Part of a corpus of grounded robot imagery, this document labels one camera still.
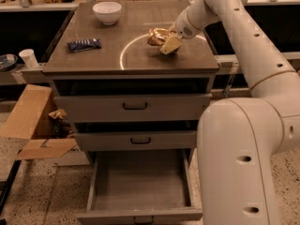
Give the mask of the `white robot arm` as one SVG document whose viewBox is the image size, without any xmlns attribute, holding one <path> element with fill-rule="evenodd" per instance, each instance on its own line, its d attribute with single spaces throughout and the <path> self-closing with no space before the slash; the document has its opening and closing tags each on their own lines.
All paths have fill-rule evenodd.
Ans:
<svg viewBox="0 0 300 225">
<path fill-rule="evenodd" d="M 203 225 L 280 225 L 270 157 L 300 142 L 300 76 L 246 2 L 196 0 L 172 25 L 185 39 L 221 22 L 251 93 L 212 103 L 199 121 Z"/>
</svg>

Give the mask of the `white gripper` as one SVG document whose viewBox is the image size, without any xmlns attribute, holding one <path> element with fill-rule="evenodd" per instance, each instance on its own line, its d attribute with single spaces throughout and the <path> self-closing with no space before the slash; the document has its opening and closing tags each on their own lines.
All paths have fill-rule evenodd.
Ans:
<svg viewBox="0 0 300 225">
<path fill-rule="evenodd" d="M 188 11 L 183 10 L 176 21 L 171 25 L 170 30 L 175 32 L 169 34 L 164 43 L 160 48 L 160 52 L 163 54 L 169 54 L 177 49 L 179 49 L 182 45 L 182 38 L 192 39 L 201 33 L 201 29 L 196 28 L 188 18 Z"/>
</svg>

